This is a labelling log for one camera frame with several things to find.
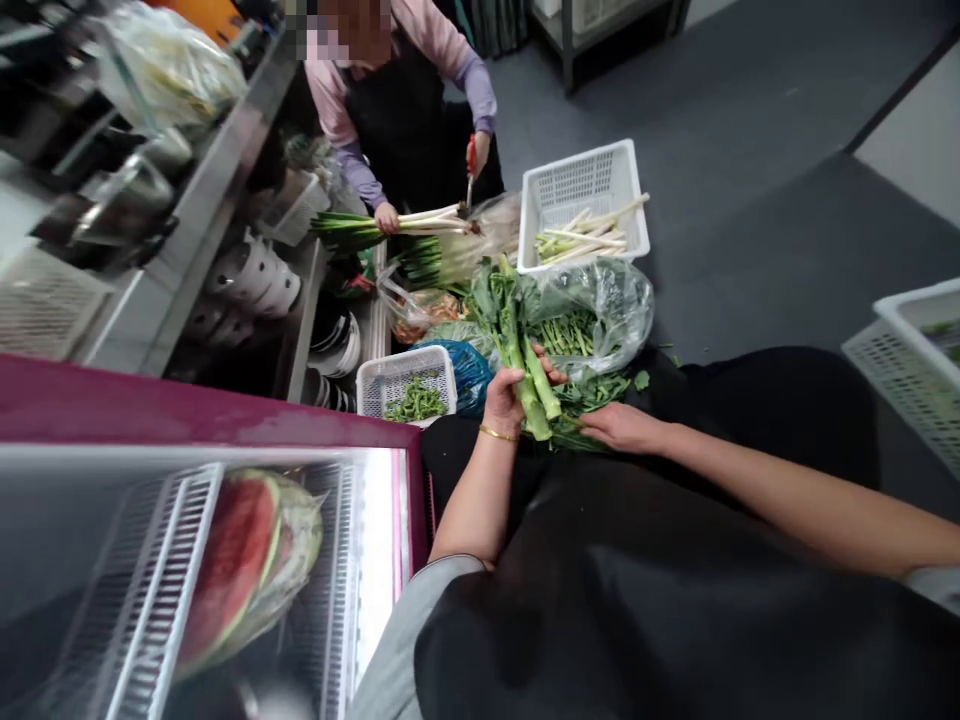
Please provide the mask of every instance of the display fridge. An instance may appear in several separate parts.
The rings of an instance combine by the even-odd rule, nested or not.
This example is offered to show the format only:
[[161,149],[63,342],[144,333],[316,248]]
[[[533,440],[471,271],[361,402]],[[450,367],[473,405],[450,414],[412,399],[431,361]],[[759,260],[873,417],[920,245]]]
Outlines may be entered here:
[[[13,356],[0,384],[0,717],[256,717],[271,682],[310,717],[344,716],[426,560],[418,428]],[[269,632],[180,679],[218,493],[240,467],[323,499],[319,555]]]

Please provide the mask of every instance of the gray sleeve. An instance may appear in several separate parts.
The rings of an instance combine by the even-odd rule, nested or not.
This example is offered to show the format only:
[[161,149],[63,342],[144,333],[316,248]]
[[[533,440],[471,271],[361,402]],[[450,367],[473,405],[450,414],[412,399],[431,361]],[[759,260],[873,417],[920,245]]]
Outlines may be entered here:
[[960,616],[960,567],[917,570],[907,576],[906,585]]
[[413,576],[394,606],[350,702],[348,720],[420,720],[413,679],[417,635],[447,585],[461,575],[484,571],[483,563],[472,555],[452,555],[430,563]]

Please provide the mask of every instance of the white wall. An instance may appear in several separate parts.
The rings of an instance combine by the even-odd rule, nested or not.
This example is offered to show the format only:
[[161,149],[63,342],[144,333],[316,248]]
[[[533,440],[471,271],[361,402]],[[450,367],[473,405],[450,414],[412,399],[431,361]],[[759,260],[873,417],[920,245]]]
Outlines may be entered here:
[[687,10],[687,21],[684,28],[696,25],[704,18],[708,18],[719,10],[723,10],[727,5],[732,5],[737,0],[690,0],[690,9]]
[[960,44],[894,108],[854,156],[960,227]]

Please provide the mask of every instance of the stainless steel counter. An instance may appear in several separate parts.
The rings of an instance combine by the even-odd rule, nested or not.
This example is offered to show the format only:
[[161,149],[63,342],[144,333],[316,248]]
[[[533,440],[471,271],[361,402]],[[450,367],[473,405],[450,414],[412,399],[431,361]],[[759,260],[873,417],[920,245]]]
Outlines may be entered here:
[[160,377],[297,69],[279,33],[173,211],[179,224],[142,270],[130,270],[74,353],[81,365]]

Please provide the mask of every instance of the gray floor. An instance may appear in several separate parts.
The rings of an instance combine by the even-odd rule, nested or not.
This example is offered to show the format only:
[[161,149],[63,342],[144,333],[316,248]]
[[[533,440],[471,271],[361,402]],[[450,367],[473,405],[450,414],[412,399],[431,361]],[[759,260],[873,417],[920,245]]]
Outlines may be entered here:
[[[943,0],[739,0],[572,98],[535,38],[490,66],[504,179],[632,138],[661,341],[698,363],[839,350],[874,300],[960,269],[956,228],[841,152],[958,21]],[[960,483],[880,424],[885,489],[960,519]]]

